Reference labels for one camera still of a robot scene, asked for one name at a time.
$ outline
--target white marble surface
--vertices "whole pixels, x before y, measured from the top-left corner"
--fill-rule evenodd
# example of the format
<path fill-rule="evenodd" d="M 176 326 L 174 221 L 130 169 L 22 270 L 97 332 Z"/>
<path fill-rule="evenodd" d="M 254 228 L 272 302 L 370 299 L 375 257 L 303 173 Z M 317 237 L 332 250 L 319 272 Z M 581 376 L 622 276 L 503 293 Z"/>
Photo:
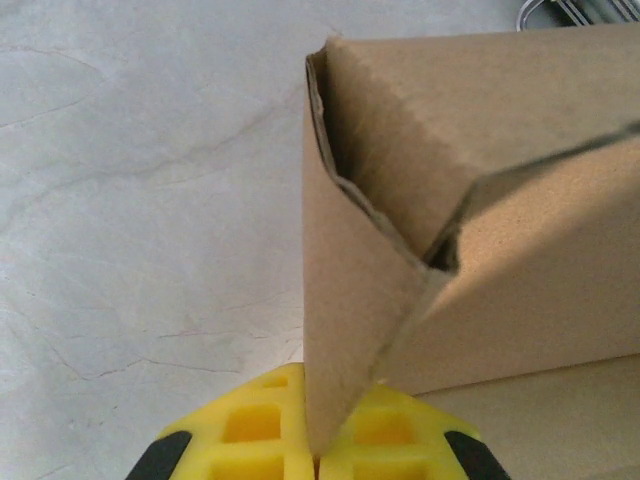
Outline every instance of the white marble surface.
<path fill-rule="evenodd" d="M 0 477 L 124 478 L 301 358 L 304 55 L 512 0 L 0 2 Z"/>

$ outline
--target metal object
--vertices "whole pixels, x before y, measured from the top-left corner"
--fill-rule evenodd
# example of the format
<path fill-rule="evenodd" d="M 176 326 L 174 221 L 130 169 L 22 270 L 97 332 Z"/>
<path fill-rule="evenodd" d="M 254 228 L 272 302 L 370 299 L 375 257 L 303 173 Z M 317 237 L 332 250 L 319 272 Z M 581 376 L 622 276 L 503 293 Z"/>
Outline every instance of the metal object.
<path fill-rule="evenodd" d="M 543 4 L 554 3 L 573 24 L 640 22 L 639 0 L 527 0 L 516 20 L 516 30 L 526 30 L 531 14 Z"/>

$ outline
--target black rubber grip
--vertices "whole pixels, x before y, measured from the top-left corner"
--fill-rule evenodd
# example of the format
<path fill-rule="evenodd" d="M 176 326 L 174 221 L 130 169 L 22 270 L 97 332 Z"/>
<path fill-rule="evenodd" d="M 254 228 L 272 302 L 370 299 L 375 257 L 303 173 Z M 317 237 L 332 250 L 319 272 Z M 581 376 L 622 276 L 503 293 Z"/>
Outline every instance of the black rubber grip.
<path fill-rule="evenodd" d="M 511 480 L 489 447 L 461 432 L 447 432 L 445 438 L 469 480 Z"/>
<path fill-rule="evenodd" d="M 153 442 L 126 480 L 169 480 L 191 436 L 189 432 L 180 431 Z"/>

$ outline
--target corrugated cardboard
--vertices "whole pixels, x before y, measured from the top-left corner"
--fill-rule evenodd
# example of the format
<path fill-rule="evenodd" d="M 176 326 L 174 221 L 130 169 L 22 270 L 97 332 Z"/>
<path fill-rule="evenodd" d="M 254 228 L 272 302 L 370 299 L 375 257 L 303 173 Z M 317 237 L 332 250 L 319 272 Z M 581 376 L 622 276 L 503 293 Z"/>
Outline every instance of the corrugated cardboard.
<path fill-rule="evenodd" d="M 640 353 L 640 25 L 334 38 L 307 71 L 313 450 L 382 378 Z"/>

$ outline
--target cardboard box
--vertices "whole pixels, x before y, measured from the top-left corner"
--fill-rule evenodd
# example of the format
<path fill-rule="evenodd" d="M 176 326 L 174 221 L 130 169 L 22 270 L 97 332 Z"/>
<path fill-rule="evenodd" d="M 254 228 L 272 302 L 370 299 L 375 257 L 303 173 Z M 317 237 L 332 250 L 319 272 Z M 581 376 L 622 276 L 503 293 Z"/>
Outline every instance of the cardboard box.
<path fill-rule="evenodd" d="M 640 25 L 332 38 L 307 72 L 312 449 L 376 381 L 640 353 Z"/>

